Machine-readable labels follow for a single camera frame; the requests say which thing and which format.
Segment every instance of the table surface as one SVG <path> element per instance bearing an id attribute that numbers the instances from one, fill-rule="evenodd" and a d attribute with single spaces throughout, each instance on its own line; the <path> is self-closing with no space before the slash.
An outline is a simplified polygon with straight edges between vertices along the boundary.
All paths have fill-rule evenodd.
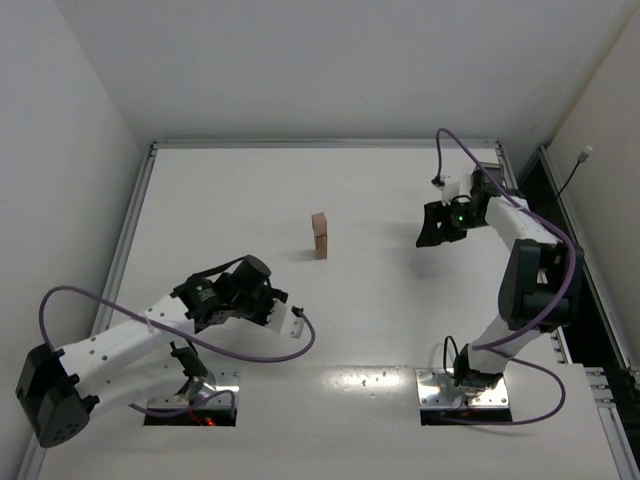
<path id="1" fill-rule="evenodd" d="M 497 162 L 491 148 L 475 153 Z M 556 417 L 420 426 L 414 368 L 441 366 L 446 335 L 462 346 L 482 333 L 508 259 L 490 228 L 415 248 L 422 205 L 439 197 L 436 160 L 433 148 L 159 150 L 118 303 L 142 310 L 189 274 L 251 253 L 305 307 L 318 341 L 278 365 L 201 353 L 210 368 L 241 372 L 236 428 L 143 427 L 123 408 L 48 451 L 40 478 L 618 478 L 582 368 L 557 364 L 548 338 L 520 358 L 565 381 Z M 445 150 L 445 173 L 472 169 Z M 310 220 L 319 211 L 328 220 L 322 261 Z M 295 351 L 307 335 L 292 340 L 237 319 L 201 334 L 256 355 Z M 558 401 L 555 382 L 525 367 L 510 365 L 506 381 L 514 419 Z"/>

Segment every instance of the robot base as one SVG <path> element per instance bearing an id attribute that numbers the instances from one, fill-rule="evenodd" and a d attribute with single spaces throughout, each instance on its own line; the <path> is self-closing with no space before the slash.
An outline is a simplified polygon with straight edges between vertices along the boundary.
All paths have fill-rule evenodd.
<path id="1" fill-rule="evenodd" d="M 476 396 L 469 396 L 454 386 L 453 378 L 442 368 L 416 369 L 416 382 L 422 425 L 456 425 L 447 422 L 447 418 L 492 422 L 512 420 L 504 378 L 495 388 Z"/>

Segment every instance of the wooden block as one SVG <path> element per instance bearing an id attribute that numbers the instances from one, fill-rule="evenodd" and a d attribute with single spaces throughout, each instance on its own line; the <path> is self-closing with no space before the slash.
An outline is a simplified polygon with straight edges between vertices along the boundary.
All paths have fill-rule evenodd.
<path id="1" fill-rule="evenodd" d="M 327 234 L 327 217 L 324 212 L 311 215 L 311 227 L 313 228 L 313 236 L 321 237 Z"/>
<path id="2" fill-rule="evenodd" d="M 320 235 L 316 237 L 316 260 L 327 259 L 327 236 Z"/>

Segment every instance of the white tabletop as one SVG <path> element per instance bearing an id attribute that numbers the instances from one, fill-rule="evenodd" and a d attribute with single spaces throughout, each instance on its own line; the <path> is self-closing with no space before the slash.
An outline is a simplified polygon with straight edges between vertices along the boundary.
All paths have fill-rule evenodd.
<path id="1" fill-rule="evenodd" d="M 494 150 L 477 149 L 497 162 Z M 521 358 L 556 371 L 566 407 L 526 427 L 420 426 L 413 369 L 440 367 L 495 317 L 508 252 L 489 228 L 416 249 L 422 205 L 438 198 L 432 148 L 161 149 L 118 302 L 142 310 L 195 272 L 251 253 L 316 326 L 299 360 L 241 372 L 235 428 L 143 427 L 129 409 L 99 418 L 45 458 L 43 479 L 617 478 L 586 379 L 558 365 L 548 338 Z M 444 172 L 473 164 L 445 151 Z M 310 216 L 328 219 L 329 255 L 313 260 Z M 114 315 L 113 321 L 121 319 Z M 243 353 L 282 354 L 306 340 L 242 320 L 201 334 Z M 378 382 L 381 373 L 385 381 Z M 553 408 L 542 374 L 512 365 L 514 419 Z"/>

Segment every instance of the wall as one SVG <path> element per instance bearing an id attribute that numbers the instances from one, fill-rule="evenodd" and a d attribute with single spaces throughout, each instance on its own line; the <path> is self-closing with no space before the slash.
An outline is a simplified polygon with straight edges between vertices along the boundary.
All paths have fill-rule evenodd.
<path id="1" fill-rule="evenodd" d="M 637 0 L 56 0 L 160 136 L 550 139 Z"/>
<path id="2" fill-rule="evenodd" d="M 585 145 L 593 155 L 581 166 L 563 199 L 578 218 L 613 300 L 616 323 L 632 360 L 640 361 L 640 13 L 636 12 L 554 138 L 551 167 L 564 182 Z"/>
<path id="3" fill-rule="evenodd" d="M 0 15 L 0 479 L 30 428 L 14 396 L 41 342 L 38 304 L 60 283 L 100 291 L 142 156 L 53 0 L 4 0 Z M 95 307 L 62 296 L 58 344 L 86 335 Z"/>

